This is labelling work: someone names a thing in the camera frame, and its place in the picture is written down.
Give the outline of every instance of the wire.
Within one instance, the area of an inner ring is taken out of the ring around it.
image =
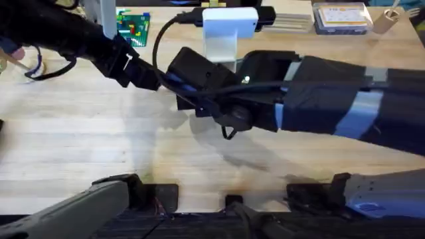
[[[154,214],[154,216],[156,216],[158,214],[158,205],[157,205],[157,201],[156,200],[153,201],[153,205],[155,206],[155,214]]]
[[[158,209],[160,211],[160,214],[165,215],[168,217],[167,211],[165,210],[164,206],[162,205],[161,201],[155,197],[155,204],[158,206]]]
[[[236,133],[238,133],[236,130],[232,130],[232,132],[228,135],[227,134],[227,130],[226,127],[221,126],[221,134],[223,135],[223,137],[227,140],[231,140],[233,139],[233,137],[236,135]]]

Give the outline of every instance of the blue tape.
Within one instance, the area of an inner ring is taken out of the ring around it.
[[[365,76],[372,76],[374,82],[384,82],[388,78],[388,68],[366,67]]]
[[[375,122],[383,95],[382,92],[357,92],[349,111],[337,124],[334,135],[360,139]]]
[[[174,4],[174,5],[186,5],[191,3],[190,1],[169,1],[170,3]]]
[[[167,77],[168,77],[168,79],[170,79],[170,80],[174,80],[174,81],[176,81],[176,82],[183,83],[183,81],[180,79],[180,77],[178,77],[178,76],[174,75],[173,73],[167,73]],[[187,84],[182,84],[182,88],[183,88],[183,89],[185,89],[185,90],[197,91],[197,89],[195,89],[195,88],[193,88],[192,86],[187,85]]]
[[[274,104],[274,117],[276,119],[276,126],[278,129],[282,128],[284,121],[284,105],[283,104]]]
[[[301,62],[292,62],[290,64],[290,67],[288,68],[288,71],[286,72],[284,80],[292,80],[295,76],[295,73],[297,72]]]

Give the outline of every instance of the green lego baseplate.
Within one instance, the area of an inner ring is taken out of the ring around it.
[[[123,15],[127,10],[118,11],[117,29],[119,34],[131,44],[132,47],[145,47],[147,32],[151,16],[149,13],[142,15]]]

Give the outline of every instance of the black cable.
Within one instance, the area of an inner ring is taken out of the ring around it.
[[[69,63],[65,67],[63,67],[62,69],[57,70],[55,72],[48,73],[48,74],[42,74],[42,75],[37,76],[37,77],[32,77],[32,75],[34,73],[36,73],[37,71],[40,70],[40,67],[41,67],[41,65],[43,63],[43,57],[41,56],[40,48],[38,46],[34,46],[34,47],[35,47],[35,49],[37,50],[37,53],[38,53],[37,54],[37,66],[34,69],[32,69],[32,70],[30,70],[30,71],[28,71],[28,72],[26,72],[24,74],[26,77],[28,77],[28,78],[30,78],[32,80],[42,81],[42,80],[47,80],[47,79],[54,78],[54,77],[57,77],[57,76],[62,76],[63,74],[67,73],[72,68],[74,68],[74,66],[77,63],[76,56],[64,56],[64,58],[67,61],[69,61]]]
[[[233,139],[233,137],[238,133],[236,130],[232,130],[232,132],[228,135],[226,127],[221,126],[221,133],[223,134],[223,137],[227,140]]]
[[[153,50],[152,50],[152,65],[153,65],[153,72],[155,73],[155,76],[157,77],[159,83],[163,85],[164,87],[168,88],[169,90],[175,92],[176,94],[179,94],[175,90],[175,87],[168,84],[166,80],[164,80],[161,76],[161,71],[158,69],[158,63],[157,63],[157,53],[158,53],[158,46],[159,42],[161,41],[162,36],[164,35],[165,31],[171,27],[172,24],[177,22],[178,16],[173,17],[168,21],[165,25],[162,26],[161,30],[159,31],[157,38],[155,39],[155,43],[153,43]]]
[[[165,222],[166,218],[164,218],[163,220],[160,220],[155,226],[153,226],[151,228],[151,230],[147,231],[142,237],[141,239],[146,239],[158,226],[160,226],[161,224],[163,224],[163,222]]]

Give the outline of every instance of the white plastic mount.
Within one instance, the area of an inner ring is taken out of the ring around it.
[[[258,22],[253,7],[211,8],[203,11],[205,57],[236,71],[238,38],[251,38]]]
[[[104,36],[113,39],[117,35],[116,0],[80,0],[87,19],[101,24]]]

